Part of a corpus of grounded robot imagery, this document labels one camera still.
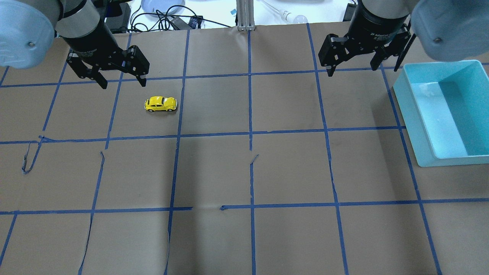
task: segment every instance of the yellow toy car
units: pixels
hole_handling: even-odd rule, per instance
[[[144,102],[144,109],[150,113],[154,111],[173,112],[177,107],[177,100],[173,97],[152,96]]]

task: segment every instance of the teal plastic bin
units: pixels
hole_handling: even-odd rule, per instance
[[[419,166],[489,163],[489,78],[479,61],[406,64],[394,91]]]

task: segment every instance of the white background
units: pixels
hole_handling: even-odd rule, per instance
[[[268,3],[279,10],[287,10],[296,15],[302,14],[307,17],[309,23],[319,22],[340,22],[343,20],[345,9],[351,0],[268,0]],[[141,0],[129,2],[132,13],[136,11],[141,4]],[[204,16],[204,19],[213,20],[229,26],[235,26],[235,16],[231,11],[236,8],[236,0],[186,0],[185,6],[191,8],[197,15]],[[278,25],[288,24],[280,16],[268,8],[260,0],[254,0],[254,15],[256,25]],[[177,14],[193,15],[188,10],[181,10]],[[148,27],[156,23],[156,19],[143,15],[135,21],[146,24]],[[205,23],[203,28],[221,27],[213,23]]]

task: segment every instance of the metal post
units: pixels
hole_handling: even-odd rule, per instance
[[[255,30],[255,18],[253,16],[253,0],[236,0],[238,17],[238,30]]]

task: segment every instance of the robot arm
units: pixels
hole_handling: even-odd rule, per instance
[[[67,62],[80,78],[107,81],[100,70],[118,69],[146,86],[149,62],[137,46],[121,49],[91,0],[0,0],[0,65],[31,68],[51,46],[54,29],[71,47]]]
[[[375,52],[370,66],[377,70],[383,60],[405,54],[409,14],[412,30],[435,60],[457,61],[489,50],[487,0],[358,0],[348,33],[327,35],[319,51],[328,76],[356,55]]]

